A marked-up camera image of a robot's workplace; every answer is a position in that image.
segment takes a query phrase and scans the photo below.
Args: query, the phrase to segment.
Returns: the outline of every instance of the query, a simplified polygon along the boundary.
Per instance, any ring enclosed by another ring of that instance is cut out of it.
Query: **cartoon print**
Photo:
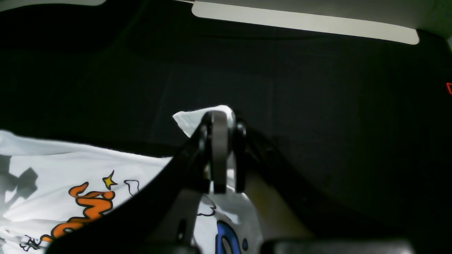
[[[227,253],[232,253],[232,254],[242,254],[242,251],[240,249],[240,241],[239,238],[237,237],[237,234],[235,233],[235,231],[231,228],[231,226],[229,226],[228,224],[226,224],[226,222],[224,221],[217,221],[217,229],[218,229],[218,234],[215,237],[215,254],[227,254]],[[225,240],[228,244],[229,244],[229,248],[231,249],[230,252],[226,252],[226,248],[223,244],[223,240]],[[246,239],[244,240],[243,245],[246,245],[246,249],[248,249],[248,242],[246,241]]]
[[[41,240],[45,242],[52,242],[58,237],[69,234],[99,218],[113,209],[112,200],[115,197],[115,192],[111,190],[111,186],[117,185],[113,181],[114,171],[108,176],[102,178],[105,187],[109,190],[106,192],[92,191],[81,195],[89,186],[88,182],[79,186],[74,186],[69,190],[69,195],[75,198],[77,205],[85,207],[83,210],[83,217],[72,217],[67,222],[61,223],[54,227],[49,235],[41,236]],[[140,182],[138,180],[125,180],[125,184],[129,187],[130,195],[136,194],[139,189]]]
[[[28,235],[25,235],[26,237],[28,237],[28,241],[25,244],[19,244],[19,246],[24,250],[24,251],[29,251],[30,248],[33,248],[34,250],[40,249],[40,244],[42,242],[42,240],[39,239],[35,239],[35,238],[31,238]]]
[[[203,195],[198,208],[198,216],[214,216],[217,206],[206,195]]]
[[[131,196],[135,196],[140,191],[140,182],[137,180],[124,180],[124,183],[129,187],[129,193]]]
[[[108,190],[112,190],[112,185],[117,185],[117,183],[115,183],[112,180],[113,174],[114,174],[114,170],[108,177],[102,178],[102,180],[104,181],[105,186],[107,187]]]

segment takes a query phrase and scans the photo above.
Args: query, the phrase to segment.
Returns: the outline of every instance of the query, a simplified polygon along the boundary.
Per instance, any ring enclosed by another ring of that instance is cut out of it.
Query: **white cloth corner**
[[[173,119],[179,125],[179,128],[188,136],[191,137],[205,113],[209,111],[222,111],[227,115],[228,125],[231,127],[234,123],[234,112],[226,105],[220,105],[211,108],[202,108],[195,111],[180,111],[173,115]]]

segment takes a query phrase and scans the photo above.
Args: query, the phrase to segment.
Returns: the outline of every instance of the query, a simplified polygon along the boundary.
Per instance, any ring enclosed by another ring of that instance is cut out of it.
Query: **black fabric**
[[[450,210],[444,39],[419,31],[405,45],[199,19],[190,8],[154,1],[94,53],[2,49],[0,128],[179,146],[187,138],[172,114],[227,104],[335,200],[416,239],[441,237],[418,227],[445,226],[436,215]]]

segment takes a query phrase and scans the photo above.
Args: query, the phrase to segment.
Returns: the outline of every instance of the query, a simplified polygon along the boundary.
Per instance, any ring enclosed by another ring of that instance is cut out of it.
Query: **white t-shirt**
[[[225,106],[213,109],[229,112]],[[207,110],[174,118],[190,136]],[[0,131],[0,254],[45,253],[55,238],[126,202],[170,160]],[[193,243],[204,254],[257,253],[257,213],[229,180],[226,195],[201,199]]]

